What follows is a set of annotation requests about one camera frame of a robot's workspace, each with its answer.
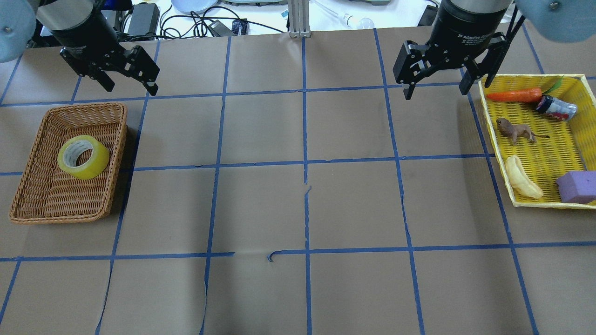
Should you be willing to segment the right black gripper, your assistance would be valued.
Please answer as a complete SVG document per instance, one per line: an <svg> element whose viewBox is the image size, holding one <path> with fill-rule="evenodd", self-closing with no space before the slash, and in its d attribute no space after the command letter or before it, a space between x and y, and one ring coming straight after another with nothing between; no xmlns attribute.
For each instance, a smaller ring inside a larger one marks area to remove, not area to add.
<svg viewBox="0 0 596 335"><path fill-rule="evenodd" d="M465 68L461 95L479 78L496 75L506 53L506 37L497 32L505 11L504 0L443 0L428 40L406 40L393 66L405 100L411 100L416 83L438 71Z"/></svg>

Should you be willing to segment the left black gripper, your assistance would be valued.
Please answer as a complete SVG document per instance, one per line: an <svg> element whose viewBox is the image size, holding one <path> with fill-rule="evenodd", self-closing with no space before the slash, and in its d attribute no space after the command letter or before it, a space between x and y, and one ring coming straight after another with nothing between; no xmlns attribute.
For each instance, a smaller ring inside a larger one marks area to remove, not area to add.
<svg viewBox="0 0 596 335"><path fill-rule="evenodd" d="M97 5L50 5L49 31L62 45L61 57L80 77L110 93L115 83L107 72L118 72L140 82L151 97L157 95L160 68L153 57L140 45L123 47Z"/></svg>

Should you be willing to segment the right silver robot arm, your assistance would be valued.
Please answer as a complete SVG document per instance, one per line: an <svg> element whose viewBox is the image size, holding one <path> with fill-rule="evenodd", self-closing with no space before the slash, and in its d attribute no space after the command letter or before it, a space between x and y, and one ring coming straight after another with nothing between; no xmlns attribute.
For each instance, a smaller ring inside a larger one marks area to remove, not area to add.
<svg viewBox="0 0 596 335"><path fill-rule="evenodd" d="M442 0L428 41L406 40L393 66L410 100L417 83L438 71L464 69L462 95L483 79L490 87L524 22L546 39L576 43L594 36L593 0Z"/></svg>

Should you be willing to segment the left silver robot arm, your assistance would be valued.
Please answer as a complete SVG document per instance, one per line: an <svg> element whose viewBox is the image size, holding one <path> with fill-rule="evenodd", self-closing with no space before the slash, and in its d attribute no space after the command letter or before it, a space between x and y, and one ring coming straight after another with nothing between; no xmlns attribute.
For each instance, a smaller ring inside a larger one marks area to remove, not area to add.
<svg viewBox="0 0 596 335"><path fill-rule="evenodd" d="M121 46L117 31L102 14L103 5L102 0L3 0L1 62L21 56L40 23L61 44L61 58L80 77L111 92L115 83L108 72L118 72L155 96L158 65L142 46Z"/></svg>

